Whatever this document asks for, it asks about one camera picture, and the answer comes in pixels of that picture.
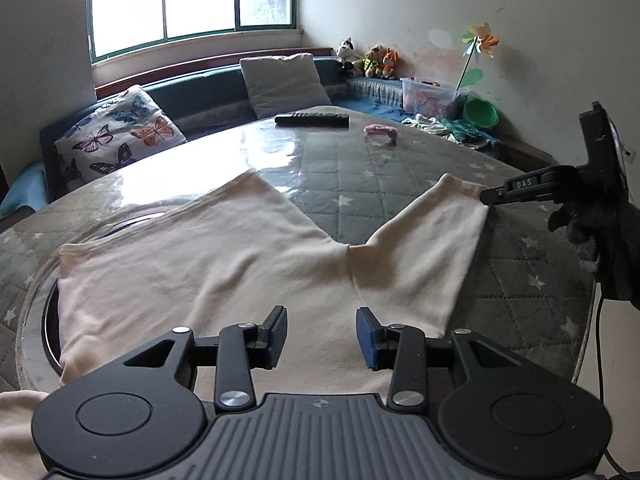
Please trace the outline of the colourful paper pinwheel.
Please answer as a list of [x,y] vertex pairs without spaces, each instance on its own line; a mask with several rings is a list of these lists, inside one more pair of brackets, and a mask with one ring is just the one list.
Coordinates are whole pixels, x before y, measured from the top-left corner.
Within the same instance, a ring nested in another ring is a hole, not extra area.
[[500,38],[492,32],[487,22],[480,25],[470,25],[459,39],[464,45],[462,56],[465,58],[465,62],[457,81],[457,90],[462,88],[471,61],[477,62],[482,55],[493,58],[494,49],[500,44]]

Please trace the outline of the brown plush toy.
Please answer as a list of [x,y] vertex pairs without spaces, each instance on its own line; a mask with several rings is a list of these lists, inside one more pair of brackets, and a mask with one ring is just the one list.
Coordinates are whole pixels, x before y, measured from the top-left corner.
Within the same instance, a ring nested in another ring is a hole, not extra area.
[[368,78],[378,78],[382,73],[383,58],[386,55],[386,47],[377,44],[370,47],[361,58],[362,73]]

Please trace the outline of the plain beige pillow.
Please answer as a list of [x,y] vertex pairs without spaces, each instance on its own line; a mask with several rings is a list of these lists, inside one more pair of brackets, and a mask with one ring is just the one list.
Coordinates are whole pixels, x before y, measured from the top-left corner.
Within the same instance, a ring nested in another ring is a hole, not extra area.
[[240,70],[258,119],[331,104],[310,53],[241,58]]

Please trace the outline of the green plastic bowl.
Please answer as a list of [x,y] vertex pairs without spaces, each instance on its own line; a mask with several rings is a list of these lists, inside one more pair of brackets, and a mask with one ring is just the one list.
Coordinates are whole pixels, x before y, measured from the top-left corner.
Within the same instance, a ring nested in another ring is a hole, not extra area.
[[469,98],[462,108],[462,117],[470,125],[479,129],[490,130],[498,125],[498,110],[486,100]]

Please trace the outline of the cow plush toy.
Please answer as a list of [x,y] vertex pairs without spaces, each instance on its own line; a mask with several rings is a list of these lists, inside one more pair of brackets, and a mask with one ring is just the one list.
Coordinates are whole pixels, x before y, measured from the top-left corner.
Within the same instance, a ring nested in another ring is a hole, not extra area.
[[357,55],[352,38],[345,38],[336,50],[337,61],[341,65],[341,71],[345,76],[361,76],[362,63]]

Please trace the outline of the orange plush toy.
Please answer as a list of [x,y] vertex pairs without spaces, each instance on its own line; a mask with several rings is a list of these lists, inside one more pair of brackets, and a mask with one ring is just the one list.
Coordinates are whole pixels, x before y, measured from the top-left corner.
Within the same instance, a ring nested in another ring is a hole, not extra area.
[[396,65],[398,64],[398,52],[393,49],[388,49],[382,59],[380,77],[382,79],[394,79]]

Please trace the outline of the quilted star table cover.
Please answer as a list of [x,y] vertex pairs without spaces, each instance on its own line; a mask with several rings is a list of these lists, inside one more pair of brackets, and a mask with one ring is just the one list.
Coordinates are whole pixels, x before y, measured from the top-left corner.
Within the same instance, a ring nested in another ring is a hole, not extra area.
[[[50,388],[40,318],[58,248],[90,240],[194,200],[247,169],[286,196],[326,234],[359,244],[442,174],[490,186],[515,169],[484,154],[401,128],[396,143],[369,139],[368,118],[345,129],[283,129],[271,120],[216,132],[58,197],[1,233],[1,387]],[[550,202],[491,211],[454,322],[570,379],[587,350],[594,286]]]

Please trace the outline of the round inset table stove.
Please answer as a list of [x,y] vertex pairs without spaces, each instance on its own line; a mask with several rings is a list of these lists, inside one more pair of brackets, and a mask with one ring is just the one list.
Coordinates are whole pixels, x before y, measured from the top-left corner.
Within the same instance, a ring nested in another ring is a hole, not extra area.
[[16,372],[21,389],[50,392],[62,374],[58,257],[41,269],[23,307],[16,336]]

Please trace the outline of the blue sofa bench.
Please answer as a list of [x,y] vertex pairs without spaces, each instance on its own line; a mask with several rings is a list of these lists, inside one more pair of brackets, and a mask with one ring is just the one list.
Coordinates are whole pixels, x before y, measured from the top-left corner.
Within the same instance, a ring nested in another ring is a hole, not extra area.
[[[239,66],[214,68],[145,86],[190,141],[254,122]],[[43,159],[27,166],[1,204],[4,214],[29,207],[40,210],[77,188],[63,179],[54,142],[103,101],[44,128]],[[271,185],[314,220],[388,220],[418,197],[447,170],[483,182],[497,179],[506,166],[495,153],[469,148],[430,148],[420,136],[397,146],[371,141],[358,148],[352,141],[327,136],[318,141],[299,136],[290,162],[255,162]]]

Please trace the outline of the butterfly print pillow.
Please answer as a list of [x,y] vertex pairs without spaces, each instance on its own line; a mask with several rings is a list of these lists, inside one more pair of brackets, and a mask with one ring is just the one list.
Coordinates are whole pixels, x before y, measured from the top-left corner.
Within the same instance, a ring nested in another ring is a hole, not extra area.
[[176,124],[135,84],[78,120],[54,150],[66,182],[88,183],[183,143]]

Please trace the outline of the pink small toy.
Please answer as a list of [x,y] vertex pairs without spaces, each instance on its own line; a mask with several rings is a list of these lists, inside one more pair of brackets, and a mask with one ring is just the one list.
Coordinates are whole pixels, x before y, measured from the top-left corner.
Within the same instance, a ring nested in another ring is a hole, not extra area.
[[382,124],[370,124],[363,128],[363,133],[366,136],[385,136],[390,144],[396,144],[398,138],[398,131],[395,127],[382,125]]

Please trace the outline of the clear plastic storage box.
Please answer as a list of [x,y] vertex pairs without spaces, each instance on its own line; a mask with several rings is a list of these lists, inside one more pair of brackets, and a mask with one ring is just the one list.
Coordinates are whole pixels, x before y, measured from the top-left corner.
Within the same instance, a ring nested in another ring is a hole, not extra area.
[[453,109],[459,93],[451,84],[434,84],[401,78],[402,108],[409,114],[444,118]]

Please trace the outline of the black remote control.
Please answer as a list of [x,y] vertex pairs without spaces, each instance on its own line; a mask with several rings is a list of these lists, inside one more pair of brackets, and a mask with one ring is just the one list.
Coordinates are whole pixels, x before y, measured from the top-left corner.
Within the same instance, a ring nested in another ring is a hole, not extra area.
[[281,127],[348,128],[349,114],[295,112],[279,114],[274,122]]

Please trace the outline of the pile of small clothes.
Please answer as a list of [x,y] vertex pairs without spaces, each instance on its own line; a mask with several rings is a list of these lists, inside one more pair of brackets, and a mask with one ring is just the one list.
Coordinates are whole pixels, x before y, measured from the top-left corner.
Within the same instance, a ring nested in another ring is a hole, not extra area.
[[432,136],[439,136],[455,144],[472,148],[474,151],[495,153],[500,145],[496,138],[462,119],[438,119],[415,114],[413,117],[405,118],[401,123]]

